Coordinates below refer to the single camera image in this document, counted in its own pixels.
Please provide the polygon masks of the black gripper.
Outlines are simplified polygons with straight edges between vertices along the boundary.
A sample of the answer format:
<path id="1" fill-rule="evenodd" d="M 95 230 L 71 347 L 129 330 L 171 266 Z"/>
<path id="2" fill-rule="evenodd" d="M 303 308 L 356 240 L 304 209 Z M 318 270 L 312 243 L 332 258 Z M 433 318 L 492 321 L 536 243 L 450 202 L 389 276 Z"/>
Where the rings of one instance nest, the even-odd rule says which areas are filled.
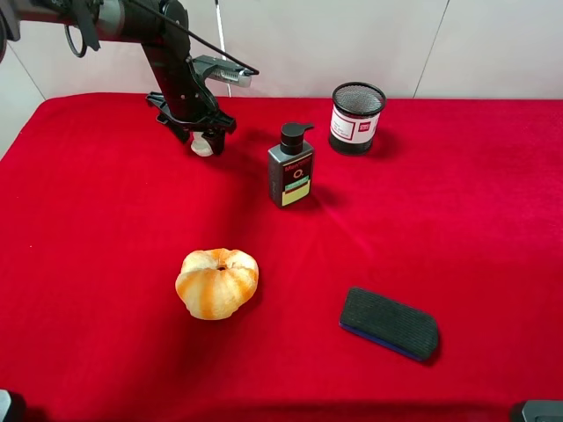
<path id="1" fill-rule="evenodd" d="M 181 61 L 173 55 L 148 55 L 150 68 L 157 80 L 158 91 L 146 96 L 146 101 L 158 108 L 169 122 L 168 128 L 181 143 L 189 140 L 189 131 L 206 131 L 206 141 L 212 154 L 224 150 L 224 132 L 233 133 L 236 120 L 223 112 L 206 79 L 218 70 L 227 70 L 226 62 L 206 55 Z"/>

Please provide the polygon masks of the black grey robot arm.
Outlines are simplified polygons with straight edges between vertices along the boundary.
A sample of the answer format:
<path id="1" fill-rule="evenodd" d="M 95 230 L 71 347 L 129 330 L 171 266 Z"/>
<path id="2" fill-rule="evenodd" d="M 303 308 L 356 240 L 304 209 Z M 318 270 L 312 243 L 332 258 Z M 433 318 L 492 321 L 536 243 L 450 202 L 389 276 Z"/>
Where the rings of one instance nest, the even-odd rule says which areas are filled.
<path id="1" fill-rule="evenodd" d="M 146 101 L 158 110 L 157 120 L 198 156 L 219 156 L 225 137 L 236 130 L 234 118 L 220 109 L 206 82 L 235 83 L 245 67 L 224 55 L 194 57 L 186 9 L 179 1 L 3 1 L 1 46 L 20 38 L 23 21 L 75 27 L 81 47 L 71 52 L 82 58 L 99 50 L 102 41 L 139 44 L 157 80 L 158 92 Z"/>

